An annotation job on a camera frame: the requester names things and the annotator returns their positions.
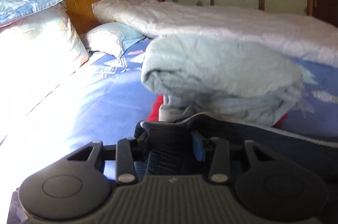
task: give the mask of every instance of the bed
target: bed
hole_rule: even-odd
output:
[[[91,9],[98,1],[65,0],[79,34],[99,25]],[[149,42],[134,44],[119,60],[92,53],[87,63],[6,132],[0,145],[0,166],[5,174],[1,178],[5,186],[0,188],[1,223],[6,221],[12,191],[30,174],[92,140],[108,145],[134,135],[135,125],[147,118],[156,99],[140,81]],[[338,69],[296,61],[314,75],[310,76],[313,81],[306,84],[307,107],[290,112],[281,128],[307,136],[337,137]],[[104,171],[114,178],[114,162],[107,163]]]

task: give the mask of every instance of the light blue folded blanket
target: light blue folded blanket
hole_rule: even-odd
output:
[[[304,89],[299,67],[283,55],[257,43],[196,34],[154,39],[141,81],[165,96],[160,121],[206,111],[272,126]]]

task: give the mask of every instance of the red fabric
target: red fabric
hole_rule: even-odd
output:
[[[153,108],[151,110],[150,115],[148,116],[147,121],[158,121],[158,112],[159,107],[163,104],[163,95],[158,95],[156,97],[155,103],[153,104]]]
[[[153,108],[151,110],[150,115],[148,116],[147,121],[158,121],[158,112],[159,107],[163,104],[163,95],[158,95],[156,97],[155,103],[153,104]],[[282,118],[274,125],[275,128],[279,128],[283,125],[285,119],[288,117],[288,114],[282,116]]]

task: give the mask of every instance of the red cloth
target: red cloth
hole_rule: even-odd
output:
[[[147,121],[158,121],[158,112],[159,107],[163,104],[163,95],[158,95],[156,97],[155,103],[153,104],[153,108],[151,110],[150,115],[148,116]],[[285,119],[288,117],[288,114],[282,116],[282,118],[274,125],[275,128],[279,128],[283,125]]]

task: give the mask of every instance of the blanket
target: blanket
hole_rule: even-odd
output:
[[[200,34],[261,43],[285,55],[338,67],[338,28],[310,16],[222,6],[183,6],[155,0],[102,0],[93,4],[101,23],[121,22],[144,35]]]
[[[256,43],[165,35],[147,47],[141,81],[163,94],[160,121],[198,112],[273,126],[301,99],[299,67]]]

